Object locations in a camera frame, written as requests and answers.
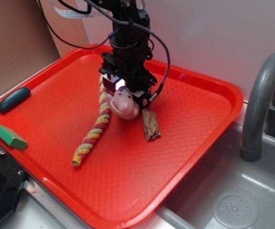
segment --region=sink drain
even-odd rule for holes
[[[213,201],[212,211],[217,221],[230,229],[250,227],[259,214],[254,198],[239,190],[227,190],[219,194]]]

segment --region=striped rope toy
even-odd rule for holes
[[[81,145],[76,149],[74,153],[74,157],[72,159],[72,164],[76,167],[80,166],[82,160],[86,158],[86,155],[90,152],[90,150],[93,148],[95,142],[98,140],[100,135],[103,133],[104,129],[107,127],[107,124],[109,123],[111,110],[108,105],[108,103],[105,100],[105,95],[108,92],[108,90],[104,87],[103,83],[103,77],[100,76],[99,79],[99,117],[96,120],[93,128],[91,131],[87,134],[87,136],[83,139],[83,142]]]

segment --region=white wall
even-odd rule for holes
[[[275,52],[275,0],[146,0],[146,11],[173,65],[232,82],[245,99],[263,62]],[[83,23],[90,43],[112,30],[104,17]],[[166,61],[157,42],[154,54]]]

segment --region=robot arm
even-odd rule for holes
[[[104,86],[115,92],[116,83],[124,80],[140,108],[148,107],[151,102],[152,87],[157,79],[144,67],[144,61],[152,59],[150,34],[133,23],[144,28],[149,27],[150,18],[144,9],[138,9],[135,0],[85,0],[88,4],[111,11],[119,21],[113,22],[115,35],[110,38],[112,52],[101,54],[103,58],[100,73],[104,75]]]

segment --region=black cable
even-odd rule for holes
[[[39,3],[39,7],[40,7],[40,10],[41,10],[42,16],[43,16],[43,18],[44,18],[44,21],[46,22],[48,28],[50,28],[50,30],[52,31],[52,33],[53,33],[59,40],[61,40],[62,42],[66,43],[66,44],[68,44],[68,45],[70,45],[70,46],[73,46],[73,47],[75,47],[75,48],[80,48],[80,49],[95,49],[95,48],[98,48],[99,46],[103,45],[109,38],[111,38],[112,36],[114,36],[116,32],[118,32],[118,31],[115,31],[115,32],[109,34],[109,36],[108,36],[104,41],[102,41],[100,44],[97,44],[97,45],[92,46],[92,47],[83,47],[83,46],[79,46],[79,45],[72,44],[72,43],[67,42],[66,40],[62,39],[62,38],[53,30],[53,28],[51,27],[51,25],[50,25],[49,22],[47,21],[47,18],[46,18],[45,14],[44,14],[44,11],[43,11],[43,8],[42,8],[41,1],[38,0],[38,3]]]
[[[148,40],[150,41],[150,43],[152,44],[151,49],[149,50],[149,52],[147,53],[147,56],[144,56],[144,54],[141,52],[141,50],[139,49],[139,46],[137,47],[138,53],[140,54],[141,57],[143,57],[143,59],[145,61],[150,61],[152,59],[152,51],[155,47],[155,44],[153,43],[153,41],[151,39],[148,38]]]
[[[72,11],[75,11],[76,13],[80,13],[80,14],[83,14],[83,15],[87,15],[87,14],[90,14],[91,11],[92,11],[92,6],[88,4],[88,10],[87,11],[82,11],[82,10],[78,10],[76,8],[74,8],[73,6],[70,6],[69,4],[65,3],[64,1],[62,0],[58,0],[58,2],[60,2],[63,6],[65,6],[66,8],[69,8],[70,10]]]
[[[106,16],[107,18],[109,18],[111,21],[113,21],[114,23],[117,23],[119,25],[124,25],[124,26],[133,26],[135,28],[139,28],[149,34],[151,34],[152,36],[154,36],[163,46],[163,48],[165,49],[166,52],[166,57],[167,57],[167,68],[166,71],[164,73],[162,82],[159,86],[159,88],[157,89],[157,91],[154,92],[153,96],[150,98],[150,101],[152,102],[162,91],[163,87],[164,87],[164,83],[166,81],[167,75],[169,73],[170,70],[170,54],[169,54],[169,50],[166,46],[166,44],[164,43],[164,41],[152,30],[150,30],[149,28],[142,26],[140,24],[137,23],[132,23],[129,21],[121,21],[118,20],[116,18],[114,18],[113,16],[109,15],[107,12],[105,12],[103,9],[101,9],[99,6],[97,6],[94,2],[92,2],[91,0],[84,0],[85,2],[87,2],[88,4],[90,4],[92,7],[94,7],[95,9],[97,9],[99,12],[101,12],[104,16]]]

